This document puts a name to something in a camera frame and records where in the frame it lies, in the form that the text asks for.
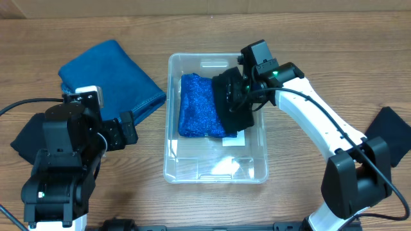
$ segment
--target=blue sparkly cloth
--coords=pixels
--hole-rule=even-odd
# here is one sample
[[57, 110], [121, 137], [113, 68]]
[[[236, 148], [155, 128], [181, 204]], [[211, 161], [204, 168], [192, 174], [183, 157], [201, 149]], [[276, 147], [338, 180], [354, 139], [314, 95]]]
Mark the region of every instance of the blue sparkly cloth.
[[184, 137], [237, 136], [226, 134], [217, 116], [210, 78], [203, 78], [195, 73], [181, 77], [179, 133]]

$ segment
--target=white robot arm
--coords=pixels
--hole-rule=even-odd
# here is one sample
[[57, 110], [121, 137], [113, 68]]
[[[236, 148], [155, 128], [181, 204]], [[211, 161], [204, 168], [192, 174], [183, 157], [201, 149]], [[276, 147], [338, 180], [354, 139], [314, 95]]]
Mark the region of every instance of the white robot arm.
[[[284, 88], [299, 91], [313, 98], [324, 107], [333, 119], [344, 129], [350, 138], [357, 144], [361, 144], [365, 135], [346, 123], [339, 117], [321, 98], [315, 93], [307, 78], [295, 78], [284, 83]], [[341, 133], [335, 128], [331, 121], [313, 103], [291, 92], [278, 90], [275, 92], [275, 103], [280, 110], [286, 112], [310, 137], [318, 147], [324, 160], [335, 154], [335, 150], [341, 148], [349, 150], [352, 146], [341, 137]], [[338, 230], [350, 219], [336, 217], [323, 202], [321, 207], [309, 216], [308, 221], [313, 230]]]

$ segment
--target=cable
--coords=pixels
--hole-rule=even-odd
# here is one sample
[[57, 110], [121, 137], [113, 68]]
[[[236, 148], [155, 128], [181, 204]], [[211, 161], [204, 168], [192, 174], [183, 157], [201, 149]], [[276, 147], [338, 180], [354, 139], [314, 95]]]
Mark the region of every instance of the cable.
[[388, 215], [383, 215], [383, 214], [374, 214], [374, 213], [363, 213], [363, 214], [357, 214], [354, 215], [353, 217], [358, 219], [360, 217], [374, 217], [374, 218], [383, 218], [383, 219], [389, 219], [389, 220], [393, 220], [393, 221], [404, 221], [406, 219], [408, 219], [408, 217], [410, 216], [410, 207], [408, 206], [408, 203], [406, 201], [406, 199], [404, 198], [404, 196], [400, 193], [400, 191], [394, 186], [394, 184], [392, 184], [387, 177], [385, 177], [385, 175], [374, 165], [374, 163], [372, 163], [372, 161], [367, 157], [367, 155], [354, 143], [353, 140], [351, 140], [351, 138], [349, 138], [348, 134], [345, 133], [345, 131], [343, 131], [343, 129], [340, 127], [340, 125], [338, 125], [338, 123], [334, 120], [334, 118], [327, 112], [327, 110], [322, 107], [319, 103], [317, 103], [314, 99], [312, 99], [310, 96], [307, 96], [299, 91], [296, 90], [292, 90], [292, 89], [284, 89], [284, 88], [280, 88], [280, 87], [270, 87], [267, 89], [259, 89], [259, 90], [255, 90], [254, 92], [250, 92], [247, 94], [247, 96], [245, 97], [245, 99], [241, 102], [240, 106], [242, 106], [242, 104], [244, 104], [244, 102], [247, 100], [249, 95], [258, 93], [258, 92], [267, 92], [267, 91], [275, 91], [275, 90], [281, 90], [281, 91], [285, 91], [285, 92], [291, 92], [294, 93], [296, 95], [299, 95], [301, 97], [303, 97], [304, 99], [306, 99], [307, 101], [312, 102], [318, 109], [320, 109], [320, 111], [322, 113], [324, 113], [324, 115], [333, 123], [333, 125], [337, 128], [337, 130], [341, 133], [341, 135], [347, 140], [347, 142], [353, 146], [353, 148], [362, 156], [362, 158], [365, 160], [365, 162], [371, 167], [372, 170], [374, 170], [374, 172], [379, 175], [383, 181], [394, 191], [394, 193], [397, 195], [398, 199], [401, 201], [401, 203], [404, 206], [405, 209], [405, 214], [402, 217], [394, 217], [394, 216], [388, 216]]
[[19, 105], [25, 104], [25, 103], [34, 103], [34, 102], [63, 102], [63, 99], [55, 99], [55, 98], [37, 98], [37, 99], [25, 99], [22, 101], [15, 102], [11, 105], [8, 105], [7, 107], [3, 108], [0, 111], [0, 116], [9, 111], [10, 109], [17, 107]]
[[1, 211], [8, 219], [10, 219], [10, 221], [12, 221], [14, 225], [16, 225], [17, 227], [19, 227], [20, 230], [22, 230], [22, 231], [28, 231], [28, 229], [27, 229], [17, 218], [15, 218], [11, 212], [9, 212], [9, 211], [8, 211], [6, 208], [4, 208], [1, 204], [0, 204], [0, 211]]
[[[25, 104], [25, 103], [33, 103], [33, 102], [63, 102], [63, 99], [55, 99], [55, 98], [37, 98], [37, 99], [25, 99], [22, 101], [15, 102], [11, 105], [8, 105], [7, 107], [3, 108], [0, 111], [0, 116], [9, 111], [10, 109], [17, 107], [19, 105]], [[10, 221], [13, 222], [14, 225], [19, 227], [23, 231], [28, 231], [28, 229], [17, 219], [11, 214], [6, 208], [4, 208], [0, 204], [0, 211], [8, 218]]]

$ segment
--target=white label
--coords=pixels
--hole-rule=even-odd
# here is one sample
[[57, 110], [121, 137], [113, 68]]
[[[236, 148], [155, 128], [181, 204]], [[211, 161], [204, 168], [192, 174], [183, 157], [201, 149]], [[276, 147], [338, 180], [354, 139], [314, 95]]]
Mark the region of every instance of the white label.
[[245, 146], [244, 130], [237, 132], [237, 138], [223, 138], [223, 147], [227, 146]]

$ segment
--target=transparent storage container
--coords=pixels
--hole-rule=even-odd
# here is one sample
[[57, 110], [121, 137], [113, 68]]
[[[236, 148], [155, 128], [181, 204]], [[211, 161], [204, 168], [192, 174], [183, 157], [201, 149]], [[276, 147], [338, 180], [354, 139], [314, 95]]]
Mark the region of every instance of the transparent storage container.
[[179, 135], [180, 80], [197, 73], [212, 78], [238, 67], [239, 53], [175, 53], [168, 62], [168, 90], [164, 177], [169, 183], [259, 184], [268, 178], [267, 139], [263, 110], [254, 113], [245, 146], [223, 147], [222, 139]]

